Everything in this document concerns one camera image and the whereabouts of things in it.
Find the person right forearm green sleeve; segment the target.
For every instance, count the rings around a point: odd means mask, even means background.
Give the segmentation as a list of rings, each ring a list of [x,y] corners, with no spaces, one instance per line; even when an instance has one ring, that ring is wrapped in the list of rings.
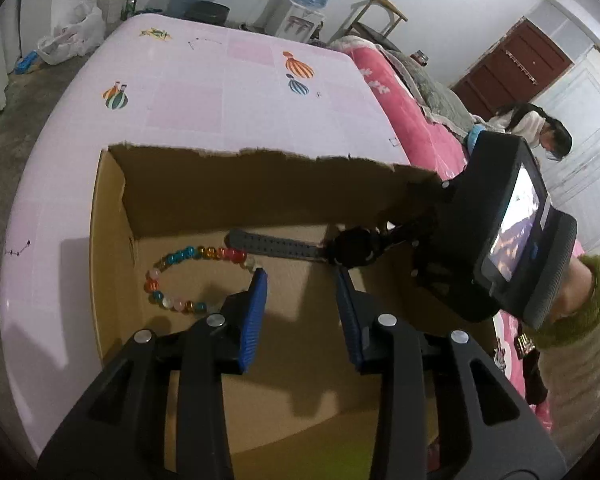
[[[527,326],[540,352],[539,372],[547,388],[550,436],[573,467],[600,435],[600,256],[577,256],[594,276],[588,302],[574,315],[538,328]]]

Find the person right hand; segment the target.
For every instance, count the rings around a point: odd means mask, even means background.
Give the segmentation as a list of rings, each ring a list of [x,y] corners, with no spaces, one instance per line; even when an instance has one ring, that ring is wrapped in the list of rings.
[[[550,308],[548,320],[555,323],[576,314],[591,298],[593,290],[592,271],[580,259],[572,258],[560,291]]]

